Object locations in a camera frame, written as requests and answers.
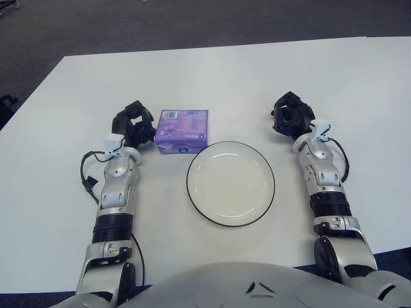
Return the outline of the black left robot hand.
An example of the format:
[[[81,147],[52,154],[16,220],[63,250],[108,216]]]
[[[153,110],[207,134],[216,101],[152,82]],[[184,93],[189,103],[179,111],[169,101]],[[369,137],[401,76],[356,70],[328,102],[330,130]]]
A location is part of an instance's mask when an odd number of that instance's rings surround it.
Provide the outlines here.
[[[124,146],[137,149],[139,145],[153,142],[156,129],[153,116],[140,101],[135,101],[119,112],[112,121],[112,133],[124,137]]]

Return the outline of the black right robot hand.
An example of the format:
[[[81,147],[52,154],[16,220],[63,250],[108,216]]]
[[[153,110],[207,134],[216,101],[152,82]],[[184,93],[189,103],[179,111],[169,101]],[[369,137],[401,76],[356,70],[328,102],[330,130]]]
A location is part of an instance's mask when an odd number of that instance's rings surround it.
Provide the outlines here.
[[[271,116],[274,119],[273,129],[293,140],[310,133],[310,123],[315,119],[311,107],[291,91],[276,101]]]

